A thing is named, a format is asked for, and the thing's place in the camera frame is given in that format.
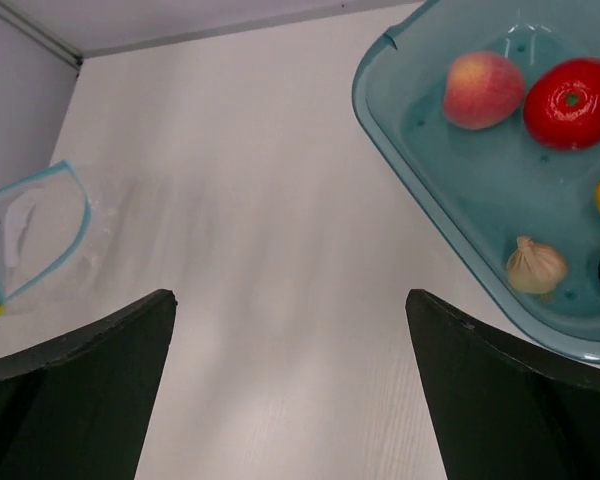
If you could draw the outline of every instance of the gray wall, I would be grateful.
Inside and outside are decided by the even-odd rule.
[[[76,72],[0,19],[0,187],[49,164]]]
[[[164,37],[320,9],[346,12],[407,0],[10,0],[87,55]]]

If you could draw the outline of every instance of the teal plastic basin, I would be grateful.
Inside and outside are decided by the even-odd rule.
[[[600,363],[600,144],[543,148],[521,111],[484,131],[451,125],[442,113],[447,70],[478,50],[515,62],[528,89],[568,58],[600,57],[600,0],[429,0],[362,59],[356,116],[504,313],[542,345]],[[549,302],[508,286],[505,265],[521,235],[567,260],[569,274]]]

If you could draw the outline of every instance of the white tabletop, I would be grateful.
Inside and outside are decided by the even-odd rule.
[[[137,479],[444,478],[408,291],[520,334],[352,111],[362,55],[414,9],[86,62],[54,159],[140,183],[95,298],[1,319],[0,356],[174,290]]]

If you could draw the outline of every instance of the plastic bag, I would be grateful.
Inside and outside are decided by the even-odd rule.
[[[103,264],[120,187],[62,161],[0,189],[0,316],[84,294]]]

